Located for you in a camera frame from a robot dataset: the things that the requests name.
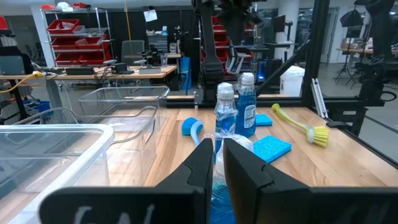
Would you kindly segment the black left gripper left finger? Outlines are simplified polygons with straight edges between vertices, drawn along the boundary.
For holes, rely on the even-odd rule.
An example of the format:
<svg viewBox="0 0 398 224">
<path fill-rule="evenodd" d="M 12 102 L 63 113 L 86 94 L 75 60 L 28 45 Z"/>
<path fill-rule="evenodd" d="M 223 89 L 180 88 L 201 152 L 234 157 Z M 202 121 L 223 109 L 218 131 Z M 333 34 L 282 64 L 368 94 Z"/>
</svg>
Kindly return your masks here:
<svg viewBox="0 0 398 224">
<path fill-rule="evenodd" d="M 213 142 L 204 139 L 155 187 L 67 187 L 46 196 L 42 224 L 207 224 Z"/>
</svg>

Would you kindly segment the blue dish soap bottle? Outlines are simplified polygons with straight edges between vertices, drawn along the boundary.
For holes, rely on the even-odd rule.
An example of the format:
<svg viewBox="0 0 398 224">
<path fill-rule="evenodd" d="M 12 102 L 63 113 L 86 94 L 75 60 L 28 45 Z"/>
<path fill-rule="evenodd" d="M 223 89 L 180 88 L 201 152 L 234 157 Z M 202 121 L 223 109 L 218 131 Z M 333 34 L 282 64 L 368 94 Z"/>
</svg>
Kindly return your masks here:
<svg viewBox="0 0 398 224">
<path fill-rule="evenodd" d="M 221 147 L 224 134 L 234 134 L 236 127 L 236 102 L 234 88 L 230 83 L 220 83 L 217 88 L 217 102 L 215 106 L 215 154 Z"/>
<path fill-rule="evenodd" d="M 256 89 L 254 75 L 245 72 L 238 85 L 238 102 L 236 109 L 236 134 L 250 138 L 256 131 Z"/>
<path fill-rule="evenodd" d="M 202 140 L 205 138 L 215 141 L 210 224 L 236 224 L 224 174 L 223 140 L 231 138 L 251 152 L 254 152 L 254 143 L 239 134 L 206 133 Z"/>
</svg>

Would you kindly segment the light blue sponge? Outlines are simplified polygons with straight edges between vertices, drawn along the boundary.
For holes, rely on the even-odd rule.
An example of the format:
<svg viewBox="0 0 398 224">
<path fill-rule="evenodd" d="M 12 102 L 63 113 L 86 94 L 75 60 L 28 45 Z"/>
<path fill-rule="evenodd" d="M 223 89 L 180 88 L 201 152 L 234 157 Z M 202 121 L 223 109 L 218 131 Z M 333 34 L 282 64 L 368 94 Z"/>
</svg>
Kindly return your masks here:
<svg viewBox="0 0 398 224">
<path fill-rule="evenodd" d="M 272 126 L 273 121 L 266 114 L 256 114 L 256 126 Z"/>
<path fill-rule="evenodd" d="M 254 153 L 267 163 L 271 163 L 291 151 L 292 145 L 272 135 L 263 137 L 254 143 Z"/>
</svg>

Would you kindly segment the blue white toothbrush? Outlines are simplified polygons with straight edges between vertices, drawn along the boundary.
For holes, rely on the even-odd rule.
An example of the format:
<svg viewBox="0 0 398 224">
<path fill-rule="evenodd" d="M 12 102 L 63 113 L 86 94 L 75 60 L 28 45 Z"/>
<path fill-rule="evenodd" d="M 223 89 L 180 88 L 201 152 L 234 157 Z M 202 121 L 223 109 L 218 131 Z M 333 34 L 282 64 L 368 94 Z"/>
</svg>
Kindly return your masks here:
<svg viewBox="0 0 398 224">
<path fill-rule="evenodd" d="M 190 117 L 182 123 L 181 132 L 183 136 L 190 136 L 195 145 L 198 146 L 200 144 L 198 134 L 202 129 L 203 121 Z"/>
</svg>

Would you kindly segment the yellow-green dish brush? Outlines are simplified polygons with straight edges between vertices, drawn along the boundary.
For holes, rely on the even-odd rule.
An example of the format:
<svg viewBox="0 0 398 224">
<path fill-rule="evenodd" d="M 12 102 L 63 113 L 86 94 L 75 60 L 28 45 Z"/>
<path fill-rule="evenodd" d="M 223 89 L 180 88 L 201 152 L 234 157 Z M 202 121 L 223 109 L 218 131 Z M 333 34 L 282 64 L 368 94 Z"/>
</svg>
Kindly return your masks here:
<svg viewBox="0 0 398 224">
<path fill-rule="evenodd" d="M 292 119 L 284 110 L 280 108 L 278 103 L 275 103 L 271 107 L 272 111 L 277 114 L 280 119 L 290 122 L 303 130 L 306 135 L 307 141 L 312 144 L 317 144 L 321 147 L 326 147 L 329 138 L 329 130 L 326 126 L 310 126 L 306 124 L 299 123 L 298 121 Z"/>
</svg>

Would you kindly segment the blue barrel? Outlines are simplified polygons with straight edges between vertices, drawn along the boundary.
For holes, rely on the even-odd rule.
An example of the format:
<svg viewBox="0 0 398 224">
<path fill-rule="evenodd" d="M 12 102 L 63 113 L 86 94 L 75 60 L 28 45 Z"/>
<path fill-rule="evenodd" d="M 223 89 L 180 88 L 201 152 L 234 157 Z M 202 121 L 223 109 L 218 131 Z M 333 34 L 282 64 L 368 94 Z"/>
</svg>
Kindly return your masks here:
<svg viewBox="0 0 398 224">
<path fill-rule="evenodd" d="M 192 76 L 191 76 L 190 57 L 180 58 L 180 78 L 182 81 L 182 90 L 191 90 Z"/>
</svg>

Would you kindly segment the white paper tag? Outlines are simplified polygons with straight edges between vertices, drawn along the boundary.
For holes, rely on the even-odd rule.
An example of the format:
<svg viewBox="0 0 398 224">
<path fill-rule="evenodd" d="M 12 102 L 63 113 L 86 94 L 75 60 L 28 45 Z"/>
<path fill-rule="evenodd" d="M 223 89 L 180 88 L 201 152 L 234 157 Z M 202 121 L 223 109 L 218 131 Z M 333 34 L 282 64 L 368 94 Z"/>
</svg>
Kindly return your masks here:
<svg viewBox="0 0 398 224">
<path fill-rule="evenodd" d="M 157 20 L 157 13 L 155 9 L 150 9 L 148 11 L 144 11 L 143 13 L 146 22 L 152 22 Z"/>
</svg>

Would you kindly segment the wooden desk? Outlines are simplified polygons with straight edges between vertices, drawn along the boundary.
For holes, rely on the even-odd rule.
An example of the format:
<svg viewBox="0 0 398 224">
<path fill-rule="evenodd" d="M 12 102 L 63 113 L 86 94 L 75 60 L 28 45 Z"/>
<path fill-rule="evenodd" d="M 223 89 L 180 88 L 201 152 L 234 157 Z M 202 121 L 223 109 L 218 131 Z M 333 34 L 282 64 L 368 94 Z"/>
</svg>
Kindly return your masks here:
<svg viewBox="0 0 398 224">
<path fill-rule="evenodd" d="M 150 79 L 150 78 L 164 78 L 168 74 L 177 70 L 175 65 L 168 65 L 167 67 L 161 67 L 162 72 L 156 74 L 143 74 L 141 75 L 138 70 L 142 68 L 140 66 L 132 66 L 129 69 L 134 71 L 133 74 L 130 75 L 117 75 L 112 74 L 109 71 L 103 76 L 102 81 L 106 80 L 142 80 L 142 79 Z M 105 68 L 96 68 L 94 75 L 67 75 L 66 73 L 62 73 L 60 75 L 46 75 L 40 72 L 34 72 L 33 75 L 0 75 L 0 80 L 22 80 L 26 82 L 29 79 L 42 79 L 45 81 L 55 81 L 55 80 L 89 80 L 95 81 L 96 78 L 100 79 L 102 77 Z"/>
</svg>

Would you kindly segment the white power strip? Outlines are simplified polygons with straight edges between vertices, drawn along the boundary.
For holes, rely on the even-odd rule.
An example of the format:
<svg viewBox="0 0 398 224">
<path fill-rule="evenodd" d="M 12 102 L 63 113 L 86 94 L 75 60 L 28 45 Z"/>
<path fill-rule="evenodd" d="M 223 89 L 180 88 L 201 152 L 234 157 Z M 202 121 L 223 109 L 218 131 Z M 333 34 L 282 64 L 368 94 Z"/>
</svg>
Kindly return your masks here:
<svg viewBox="0 0 398 224">
<path fill-rule="evenodd" d="M 143 74 L 156 74 L 156 73 L 161 73 L 162 69 L 160 67 L 142 67 L 138 70 L 138 72 L 143 75 Z"/>
</svg>

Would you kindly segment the silver metal bars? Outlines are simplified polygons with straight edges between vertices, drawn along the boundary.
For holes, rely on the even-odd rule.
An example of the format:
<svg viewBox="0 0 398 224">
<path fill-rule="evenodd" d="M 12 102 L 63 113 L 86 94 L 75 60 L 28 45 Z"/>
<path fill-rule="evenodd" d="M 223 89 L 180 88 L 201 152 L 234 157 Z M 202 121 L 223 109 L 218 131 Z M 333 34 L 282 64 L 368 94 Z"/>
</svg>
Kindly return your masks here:
<svg viewBox="0 0 398 224">
<path fill-rule="evenodd" d="M 325 106 L 322 91 L 317 78 L 312 79 L 311 88 L 318 115 L 322 118 L 328 118 L 328 112 Z"/>
</svg>

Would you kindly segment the black desk device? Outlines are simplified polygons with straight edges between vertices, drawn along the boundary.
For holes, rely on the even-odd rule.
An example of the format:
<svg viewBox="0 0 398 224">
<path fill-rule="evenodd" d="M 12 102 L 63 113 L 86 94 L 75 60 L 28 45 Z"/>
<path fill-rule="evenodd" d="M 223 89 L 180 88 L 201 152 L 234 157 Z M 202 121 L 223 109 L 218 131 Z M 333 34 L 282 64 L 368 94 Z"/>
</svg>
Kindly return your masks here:
<svg viewBox="0 0 398 224">
<path fill-rule="evenodd" d="M 117 75 L 130 75 L 134 73 L 134 71 L 128 69 L 128 66 L 125 63 L 113 64 L 111 66 L 111 72 Z"/>
</svg>

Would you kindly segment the black equipment stand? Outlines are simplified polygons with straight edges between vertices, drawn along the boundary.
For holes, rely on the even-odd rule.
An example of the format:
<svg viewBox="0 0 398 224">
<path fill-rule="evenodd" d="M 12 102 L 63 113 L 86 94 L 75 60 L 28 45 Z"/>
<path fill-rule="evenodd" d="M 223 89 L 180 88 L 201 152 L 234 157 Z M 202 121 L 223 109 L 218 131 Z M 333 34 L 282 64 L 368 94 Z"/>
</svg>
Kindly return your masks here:
<svg viewBox="0 0 398 224">
<path fill-rule="evenodd" d="M 384 84 L 398 78 L 398 61 L 392 54 L 392 29 L 390 11 L 396 0 L 356 0 L 355 4 L 364 6 L 371 16 L 370 33 L 373 38 L 373 58 L 364 67 L 364 77 L 359 99 L 369 106 L 382 103 L 385 93 L 397 95 L 384 90 Z"/>
</svg>

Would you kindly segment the large clear plastic bin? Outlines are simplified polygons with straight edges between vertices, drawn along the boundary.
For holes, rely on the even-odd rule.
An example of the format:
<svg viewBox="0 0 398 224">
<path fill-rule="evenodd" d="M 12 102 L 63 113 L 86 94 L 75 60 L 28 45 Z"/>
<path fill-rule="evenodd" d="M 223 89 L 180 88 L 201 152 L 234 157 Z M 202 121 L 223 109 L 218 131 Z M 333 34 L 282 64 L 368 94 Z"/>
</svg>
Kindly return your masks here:
<svg viewBox="0 0 398 224">
<path fill-rule="evenodd" d="M 39 224 L 41 201 L 69 186 L 109 184 L 105 124 L 0 126 L 0 224 Z"/>
</svg>

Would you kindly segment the black power box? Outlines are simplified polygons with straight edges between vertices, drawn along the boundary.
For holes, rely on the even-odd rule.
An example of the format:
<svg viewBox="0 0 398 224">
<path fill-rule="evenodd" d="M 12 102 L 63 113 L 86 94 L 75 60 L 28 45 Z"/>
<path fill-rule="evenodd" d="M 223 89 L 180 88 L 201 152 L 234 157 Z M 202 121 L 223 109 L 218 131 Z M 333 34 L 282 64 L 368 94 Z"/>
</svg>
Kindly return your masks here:
<svg viewBox="0 0 398 224">
<path fill-rule="evenodd" d="M 93 67 L 69 67 L 65 69 L 67 75 L 94 75 Z"/>
</svg>

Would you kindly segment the blue crate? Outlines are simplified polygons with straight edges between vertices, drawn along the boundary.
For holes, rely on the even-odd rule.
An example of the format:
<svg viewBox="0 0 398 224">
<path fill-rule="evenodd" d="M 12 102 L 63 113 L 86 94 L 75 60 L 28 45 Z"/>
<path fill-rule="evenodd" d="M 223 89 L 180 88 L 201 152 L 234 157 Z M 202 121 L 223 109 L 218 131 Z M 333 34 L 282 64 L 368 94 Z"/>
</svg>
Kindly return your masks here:
<svg viewBox="0 0 398 224">
<path fill-rule="evenodd" d="M 25 111 L 28 116 L 33 116 L 35 114 L 41 113 L 43 111 L 47 111 L 50 109 L 49 101 L 41 101 L 41 100 L 24 100 L 23 105 L 25 107 Z"/>
</svg>

